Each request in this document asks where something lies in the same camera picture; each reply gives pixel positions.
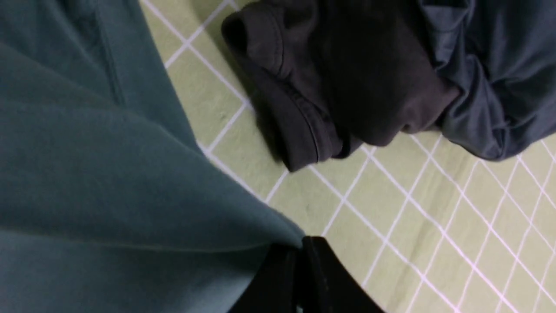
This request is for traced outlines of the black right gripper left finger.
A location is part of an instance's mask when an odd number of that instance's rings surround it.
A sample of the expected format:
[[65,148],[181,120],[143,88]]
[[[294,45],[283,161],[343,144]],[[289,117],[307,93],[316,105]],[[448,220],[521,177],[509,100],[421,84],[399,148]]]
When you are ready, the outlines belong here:
[[297,249],[273,244],[253,280],[230,312],[296,313],[297,256]]

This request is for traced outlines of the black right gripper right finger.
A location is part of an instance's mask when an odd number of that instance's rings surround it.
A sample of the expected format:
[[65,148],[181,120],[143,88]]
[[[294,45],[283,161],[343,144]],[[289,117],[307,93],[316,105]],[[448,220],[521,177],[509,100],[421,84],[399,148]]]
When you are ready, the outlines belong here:
[[298,268],[298,307],[303,313],[382,313],[359,286],[328,241],[306,236]]

